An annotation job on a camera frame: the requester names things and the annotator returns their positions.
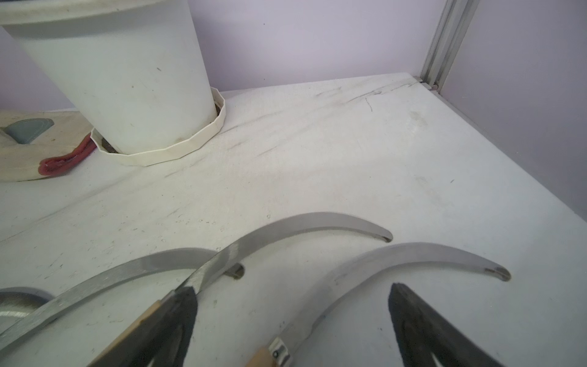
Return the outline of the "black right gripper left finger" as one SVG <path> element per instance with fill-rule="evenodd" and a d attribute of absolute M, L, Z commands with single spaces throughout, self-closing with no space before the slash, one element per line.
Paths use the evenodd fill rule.
<path fill-rule="evenodd" d="M 104 366 L 182 366 L 194 331 L 198 301 L 182 287 L 156 301 L 102 351 Z"/>

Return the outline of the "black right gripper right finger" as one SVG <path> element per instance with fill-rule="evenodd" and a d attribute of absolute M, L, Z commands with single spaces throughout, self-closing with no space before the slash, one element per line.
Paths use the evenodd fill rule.
<path fill-rule="evenodd" d="M 406 284 L 394 283 L 388 310 L 405 366 L 500 366 Z"/>

